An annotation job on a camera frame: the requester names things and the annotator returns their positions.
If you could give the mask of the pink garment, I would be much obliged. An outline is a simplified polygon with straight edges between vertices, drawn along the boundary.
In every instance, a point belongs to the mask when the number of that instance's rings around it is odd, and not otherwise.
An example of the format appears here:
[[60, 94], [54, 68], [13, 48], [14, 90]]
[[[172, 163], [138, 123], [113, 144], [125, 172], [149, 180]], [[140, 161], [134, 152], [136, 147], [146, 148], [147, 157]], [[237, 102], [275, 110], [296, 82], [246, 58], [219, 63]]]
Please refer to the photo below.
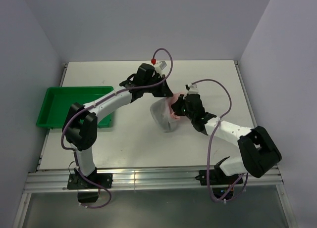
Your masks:
[[175, 93], [172, 97], [167, 98], [167, 104], [170, 111], [170, 116], [174, 120], [180, 120], [185, 114], [182, 111], [184, 107], [184, 95], [185, 93]]

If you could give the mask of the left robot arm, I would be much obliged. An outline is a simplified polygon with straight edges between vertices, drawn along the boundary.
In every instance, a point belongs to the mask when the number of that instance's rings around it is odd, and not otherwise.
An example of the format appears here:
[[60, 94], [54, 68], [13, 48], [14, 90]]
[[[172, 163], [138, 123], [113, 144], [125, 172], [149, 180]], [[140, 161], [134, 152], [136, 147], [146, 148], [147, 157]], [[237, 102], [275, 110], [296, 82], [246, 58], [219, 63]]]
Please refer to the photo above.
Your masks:
[[97, 140], [98, 124], [115, 110], [133, 103], [144, 94], [165, 98], [173, 96], [163, 73], [165, 61], [141, 64], [137, 72], [121, 82], [110, 93], [85, 104], [70, 106], [62, 128], [61, 147], [74, 154], [79, 183], [85, 188], [96, 184], [97, 168], [93, 160], [92, 146]]

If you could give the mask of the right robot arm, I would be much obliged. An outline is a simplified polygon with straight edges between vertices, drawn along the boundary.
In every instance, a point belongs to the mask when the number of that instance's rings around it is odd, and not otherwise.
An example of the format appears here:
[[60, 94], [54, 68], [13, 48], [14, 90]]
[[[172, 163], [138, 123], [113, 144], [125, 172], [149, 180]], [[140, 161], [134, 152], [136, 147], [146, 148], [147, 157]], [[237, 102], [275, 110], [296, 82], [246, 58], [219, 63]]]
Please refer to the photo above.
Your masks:
[[221, 120], [205, 110], [199, 94], [181, 94], [171, 109], [175, 115], [187, 117], [196, 131], [218, 137], [239, 149], [240, 155], [227, 156], [214, 165], [211, 173], [219, 183], [246, 173], [260, 178], [282, 159], [264, 127], [248, 128]]

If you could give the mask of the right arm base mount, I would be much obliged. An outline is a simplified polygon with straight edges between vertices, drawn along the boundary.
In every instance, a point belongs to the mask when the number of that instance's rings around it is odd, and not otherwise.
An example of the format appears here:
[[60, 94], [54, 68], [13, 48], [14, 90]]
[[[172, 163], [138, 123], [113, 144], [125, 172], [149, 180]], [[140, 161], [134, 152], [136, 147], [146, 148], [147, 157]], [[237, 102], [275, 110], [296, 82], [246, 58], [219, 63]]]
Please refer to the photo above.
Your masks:
[[[230, 188], [231, 184], [239, 178], [238, 174], [226, 176], [221, 172], [217, 173], [214, 169], [210, 170], [210, 185], [222, 185], [222, 187], [213, 188], [213, 194], [217, 199], [220, 199], [226, 191]], [[195, 176], [195, 180], [200, 182], [201, 186], [207, 185], [207, 171], [199, 170], [199, 174]]]

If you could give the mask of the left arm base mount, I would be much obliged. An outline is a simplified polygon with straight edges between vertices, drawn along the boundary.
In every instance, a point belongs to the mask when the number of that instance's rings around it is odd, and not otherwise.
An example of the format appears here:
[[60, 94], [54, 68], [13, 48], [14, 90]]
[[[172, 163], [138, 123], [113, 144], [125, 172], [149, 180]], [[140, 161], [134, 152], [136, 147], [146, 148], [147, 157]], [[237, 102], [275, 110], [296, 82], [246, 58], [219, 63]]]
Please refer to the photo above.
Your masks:
[[[87, 178], [91, 182], [102, 186], [104, 188], [111, 188], [112, 185], [112, 174], [96, 173]], [[77, 200], [81, 203], [95, 203], [99, 198], [101, 188], [91, 184], [90, 182], [83, 179], [78, 173], [69, 175], [67, 190], [77, 190]]]

